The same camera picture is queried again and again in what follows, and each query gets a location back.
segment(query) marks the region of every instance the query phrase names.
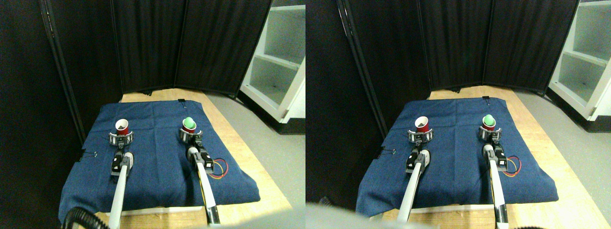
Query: red plastic cup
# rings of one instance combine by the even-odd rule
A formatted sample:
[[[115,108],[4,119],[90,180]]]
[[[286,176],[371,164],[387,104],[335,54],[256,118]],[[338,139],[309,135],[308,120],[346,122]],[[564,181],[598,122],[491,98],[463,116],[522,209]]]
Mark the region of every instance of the red plastic cup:
[[[494,131],[494,127],[496,126],[496,120],[494,121],[494,125],[492,126],[488,126],[486,125],[486,123],[484,122],[484,118],[486,118],[485,116],[483,118],[481,118],[481,127],[484,127],[484,129],[487,129],[489,131]]]
[[[185,120],[186,119],[183,119],[183,130],[185,130],[185,131],[187,131],[189,133],[194,133],[195,132],[195,128],[197,128],[197,123],[193,122],[193,123],[195,123],[195,126],[193,126],[193,129],[189,129],[189,128],[187,128],[185,126]]]
[[[416,129],[418,130],[418,132],[427,132],[428,131],[428,118],[424,116],[417,118],[414,125],[416,126]]]
[[[128,133],[130,133],[130,131],[128,130],[129,124],[130,123],[124,118],[117,121],[117,123],[115,123],[115,129],[117,129],[117,135],[127,135]]]

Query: black corrugated hose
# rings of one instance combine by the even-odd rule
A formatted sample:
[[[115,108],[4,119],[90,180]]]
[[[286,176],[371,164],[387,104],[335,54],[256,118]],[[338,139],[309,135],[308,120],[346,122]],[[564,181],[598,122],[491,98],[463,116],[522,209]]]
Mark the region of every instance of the black corrugated hose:
[[[74,207],[66,214],[62,228],[72,229],[74,224],[83,226],[86,229],[110,229],[100,218],[80,207]]]

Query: black wall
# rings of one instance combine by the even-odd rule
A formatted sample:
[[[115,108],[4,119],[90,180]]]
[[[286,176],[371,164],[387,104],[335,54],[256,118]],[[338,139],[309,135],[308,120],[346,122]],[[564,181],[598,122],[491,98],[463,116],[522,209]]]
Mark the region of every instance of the black wall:
[[[102,105],[121,100],[121,75],[110,1],[54,1],[54,33],[82,125],[88,133]]]
[[[345,2],[388,130],[405,103],[431,93],[417,1]]]
[[[113,2],[123,93],[173,87],[185,0]]]
[[[481,85],[492,1],[420,1],[431,89]]]
[[[543,92],[579,1],[495,1],[484,83]]]
[[[305,199],[354,209],[359,183],[382,143],[335,1],[307,3],[308,113]]]
[[[175,86],[236,95],[270,4],[188,1]]]
[[[80,148],[37,1],[0,2],[0,227],[55,227]]]

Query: blue fabric tablecloth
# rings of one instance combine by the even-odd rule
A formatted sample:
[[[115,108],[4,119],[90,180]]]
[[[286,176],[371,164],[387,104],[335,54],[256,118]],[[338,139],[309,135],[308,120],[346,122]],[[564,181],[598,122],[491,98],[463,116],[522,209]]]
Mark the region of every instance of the blue fabric tablecloth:
[[[425,147],[431,152],[431,160],[420,177],[414,208],[492,203],[488,166],[481,155],[484,142],[477,136],[486,114],[491,114],[497,121],[496,127],[503,129],[500,143],[505,154],[522,161],[521,171],[513,178],[499,172],[505,201],[558,200],[554,181],[539,168],[505,101],[491,98],[489,102],[490,105],[482,98],[465,98],[407,103],[382,144],[397,153],[383,151],[385,155],[373,160],[360,183],[356,211],[374,216],[401,207],[410,177],[405,173],[405,161],[414,145],[408,141],[408,129],[415,131],[414,122],[420,116],[429,118],[434,137]],[[514,171],[512,163],[508,170]]]
[[[229,172],[220,180],[208,178],[218,205],[257,202],[260,200],[256,182],[244,173],[212,128],[202,105],[195,101],[183,103],[156,101],[114,103],[104,105],[83,148],[96,151],[97,157],[82,158],[68,176],[59,205],[59,220],[75,206],[93,213],[110,212],[116,178],[110,175],[117,147],[108,143],[117,120],[129,121],[134,141],[126,151],[134,154],[134,165],[125,188],[123,210],[155,207],[202,206],[197,169],[186,159],[186,145],[178,138],[182,120],[191,117],[197,131],[203,131],[203,146],[213,159],[223,158]],[[218,165],[215,173],[220,174]]]

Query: white bookshelf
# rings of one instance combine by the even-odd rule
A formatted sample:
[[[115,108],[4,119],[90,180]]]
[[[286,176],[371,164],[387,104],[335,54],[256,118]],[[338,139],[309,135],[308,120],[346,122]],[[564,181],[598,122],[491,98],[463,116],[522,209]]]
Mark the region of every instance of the white bookshelf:
[[[272,7],[240,90],[279,123],[306,117],[306,6]]]
[[[611,115],[610,59],[611,1],[580,3],[549,87],[586,120]]]

